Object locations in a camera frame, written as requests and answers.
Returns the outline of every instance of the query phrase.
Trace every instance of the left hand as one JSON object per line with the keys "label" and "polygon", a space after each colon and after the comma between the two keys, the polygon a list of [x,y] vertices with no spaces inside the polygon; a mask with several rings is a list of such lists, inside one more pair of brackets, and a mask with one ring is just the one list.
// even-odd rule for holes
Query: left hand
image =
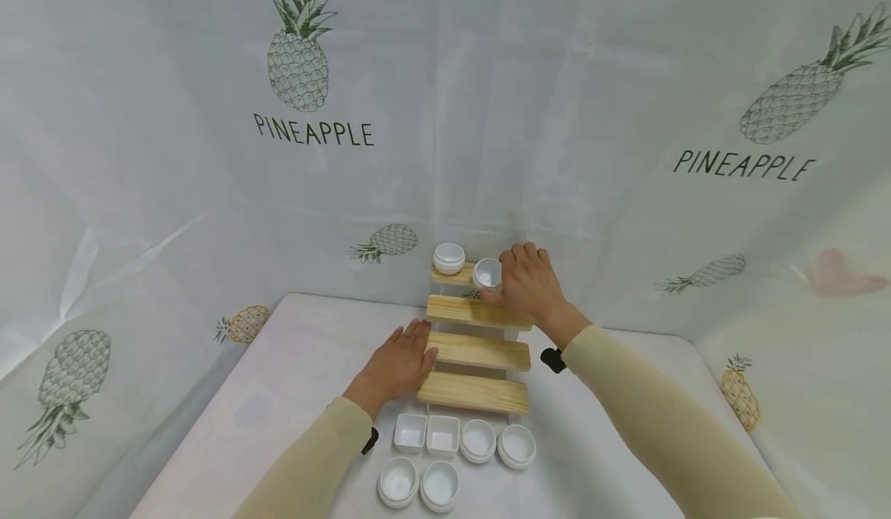
{"label": "left hand", "polygon": [[418,389],[436,360],[436,349],[426,350],[429,335],[427,320],[413,319],[405,329],[398,327],[374,351],[343,396],[374,420],[384,403]]}

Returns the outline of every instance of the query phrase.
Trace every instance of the wooden plank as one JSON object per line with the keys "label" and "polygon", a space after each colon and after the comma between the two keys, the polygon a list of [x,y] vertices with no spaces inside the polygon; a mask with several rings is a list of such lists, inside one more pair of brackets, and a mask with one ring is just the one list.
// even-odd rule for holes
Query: wooden plank
{"label": "wooden plank", "polygon": [[418,389],[417,397],[422,403],[446,407],[517,415],[526,415],[529,412],[526,384],[465,374],[430,372]]}
{"label": "wooden plank", "polygon": [[476,299],[459,296],[430,295],[427,298],[427,317],[431,320],[529,331],[532,324],[518,319],[503,308]]}
{"label": "wooden plank", "polygon": [[520,372],[532,367],[529,346],[517,341],[434,331],[430,332],[427,347],[439,349],[436,362]]}
{"label": "wooden plank", "polygon": [[461,285],[462,287],[468,287],[468,289],[476,289],[476,286],[473,284],[473,266],[475,265],[475,261],[469,261],[464,264],[461,271],[453,276],[447,276],[445,273],[441,273],[434,266],[430,268],[430,281],[433,283],[441,283],[443,285]]}

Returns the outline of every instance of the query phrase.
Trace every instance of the white table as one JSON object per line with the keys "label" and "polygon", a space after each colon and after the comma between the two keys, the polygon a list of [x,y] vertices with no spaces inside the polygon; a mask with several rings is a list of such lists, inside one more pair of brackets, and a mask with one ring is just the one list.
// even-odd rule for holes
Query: white table
{"label": "white table", "polygon": [[[288,295],[213,396],[131,519],[222,519],[235,512],[260,476],[325,406],[346,388],[371,351],[423,309],[310,295]],[[669,374],[758,455],[690,343],[675,336],[612,332]],[[553,374],[538,360],[550,346],[543,333],[522,333],[533,369],[522,374],[530,414],[522,419],[538,441],[525,472],[499,459],[453,460],[461,488],[452,517],[657,517],[682,519],[674,501],[622,443],[598,401],[565,370]],[[462,420],[486,418],[497,432],[504,417],[445,410]],[[420,497],[395,512],[377,499],[381,467],[397,455],[395,417],[424,412],[414,401],[387,405],[375,423],[379,442],[347,474],[332,517],[438,517]],[[435,458],[409,455],[418,471]]]}

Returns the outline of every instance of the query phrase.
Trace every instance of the fabric backdrop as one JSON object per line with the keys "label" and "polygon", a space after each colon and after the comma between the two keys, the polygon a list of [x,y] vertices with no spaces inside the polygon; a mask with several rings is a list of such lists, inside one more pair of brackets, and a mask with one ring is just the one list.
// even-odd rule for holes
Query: fabric backdrop
{"label": "fabric backdrop", "polygon": [[877,517],[885,1],[0,0],[0,515],[127,517],[286,292],[531,239]]}

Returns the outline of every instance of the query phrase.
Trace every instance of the small white dish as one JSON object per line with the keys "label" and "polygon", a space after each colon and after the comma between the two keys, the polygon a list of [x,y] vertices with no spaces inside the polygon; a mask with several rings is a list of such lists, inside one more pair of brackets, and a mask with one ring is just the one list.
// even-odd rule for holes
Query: small white dish
{"label": "small white dish", "polygon": [[462,271],[464,268],[464,249],[461,244],[443,243],[433,251],[433,267],[447,276]]}
{"label": "small white dish", "polygon": [[498,437],[498,455],[511,469],[527,469],[535,460],[535,437],[526,426],[508,425]]}
{"label": "small white dish", "polygon": [[395,419],[393,443],[405,453],[421,453],[427,436],[427,417],[424,415],[400,414]]}
{"label": "small white dish", "polygon": [[418,469],[403,456],[393,458],[384,466],[377,479],[377,495],[387,507],[401,509],[411,503],[418,493]]}
{"label": "small white dish", "polygon": [[456,468],[446,461],[435,461],[424,471],[421,501],[434,513],[448,513],[455,507],[458,484]]}
{"label": "small white dish", "polygon": [[461,421],[455,417],[430,415],[427,421],[427,451],[430,455],[451,458],[458,452]]}
{"label": "small white dish", "polygon": [[496,453],[496,431],[485,420],[475,418],[461,430],[461,453],[476,465],[482,465]]}
{"label": "small white dish", "polygon": [[473,267],[473,284],[477,289],[498,289],[500,287],[500,262],[494,258],[483,258]]}

